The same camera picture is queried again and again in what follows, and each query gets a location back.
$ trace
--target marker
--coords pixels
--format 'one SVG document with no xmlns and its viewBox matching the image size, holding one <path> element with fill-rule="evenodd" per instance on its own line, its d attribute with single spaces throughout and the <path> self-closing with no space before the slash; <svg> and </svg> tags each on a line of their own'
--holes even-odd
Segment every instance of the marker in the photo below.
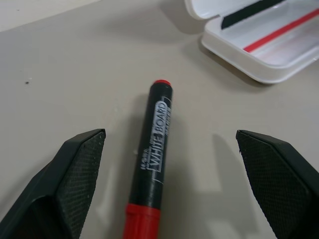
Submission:
<svg viewBox="0 0 319 239">
<path fill-rule="evenodd" d="M 170 83 L 155 81 L 146 108 L 123 239 L 158 237 L 171 99 Z"/>
</svg>

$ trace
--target white container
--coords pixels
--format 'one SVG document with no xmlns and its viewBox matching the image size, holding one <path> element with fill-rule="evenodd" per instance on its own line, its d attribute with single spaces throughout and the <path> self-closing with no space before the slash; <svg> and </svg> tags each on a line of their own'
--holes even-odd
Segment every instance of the white container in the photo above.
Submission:
<svg viewBox="0 0 319 239">
<path fill-rule="evenodd" d="M 285 81 L 319 58 L 319 0 L 285 0 L 226 29 L 225 16 L 258 1 L 185 2 L 192 17 L 212 18 L 202 44 L 256 81 Z"/>
</svg>

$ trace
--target table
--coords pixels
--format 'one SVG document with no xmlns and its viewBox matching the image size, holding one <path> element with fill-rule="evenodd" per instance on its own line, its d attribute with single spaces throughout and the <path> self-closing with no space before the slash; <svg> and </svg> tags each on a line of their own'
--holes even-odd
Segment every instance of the table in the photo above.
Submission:
<svg viewBox="0 0 319 239">
<path fill-rule="evenodd" d="M 288 141 L 319 170 L 319 62 L 261 85 L 201 47 L 203 27 L 182 0 L 103 0 L 2 32 L 0 219 L 65 140 L 105 128 L 81 238 L 121 238 L 149 87 L 167 79 L 160 238 L 275 239 L 235 134 Z"/>
</svg>

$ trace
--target textured gripper pad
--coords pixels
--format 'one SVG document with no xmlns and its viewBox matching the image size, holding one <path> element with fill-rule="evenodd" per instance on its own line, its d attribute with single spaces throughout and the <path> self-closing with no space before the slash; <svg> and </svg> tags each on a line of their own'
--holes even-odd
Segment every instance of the textured gripper pad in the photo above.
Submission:
<svg viewBox="0 0 319 239">
<path fill-rule="evenodd" d="M 105 133 L 83 143 L 59 185 L 56 201 L 73 239 L 81 235 L 98 177 Z"/>
<path fill-rule="evenodd" d="M 237 141 L 252 191 L 278 239 L 295 238 L 311 193 L 270 144 L 238 132 Z"/>
</svg>

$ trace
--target black strip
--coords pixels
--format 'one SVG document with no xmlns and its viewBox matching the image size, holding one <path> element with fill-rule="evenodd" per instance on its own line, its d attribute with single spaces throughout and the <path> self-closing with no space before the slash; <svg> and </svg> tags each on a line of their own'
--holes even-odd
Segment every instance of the black strip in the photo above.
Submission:
<svg viewBox="0 0 319 239">
<path fill-rule="evenodd" d="M 266 10 L 274 5 L 277 5 L 285 0 L 261 0 L 244 9 L 241 9 L 233 14 L 226 16 L 221 25 L 221 29 L 228 28 L 242 20 L 245 20 L 263 10 Z"/>
</svg>

